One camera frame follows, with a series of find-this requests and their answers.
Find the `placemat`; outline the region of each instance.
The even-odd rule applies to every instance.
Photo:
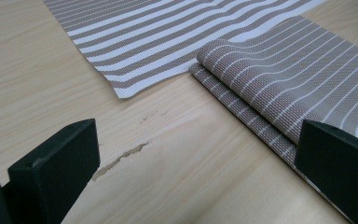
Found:
[[[244,123],[291,165],[295,148],[287,159],[287,142],[273,139],[296,145],[303,119],[358,137],[358,47],[311,21],[295,17],[244,42],[212,41],[198,61],[193,75],[240,119],[251,107],[263,121]]]
[[[265,33],[323,0],[45,0],[88,61],[128,98],[188,71],[216,38]]]

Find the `folded cloth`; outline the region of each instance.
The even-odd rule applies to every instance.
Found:
[[[240,119],[251,107],[263,121],[241,120],[291,165],[296,150],[282,148],[297,144],[304,119],[358,137],[358,47],[311,21],[295,17],[244,42],[212,41],[198,61],[190,72]],[[278,135],[285,141],[271,144]]]
[[[323,0],[45,0],[73,42],[128,98],[188,70],[216,38],[265,33]]]

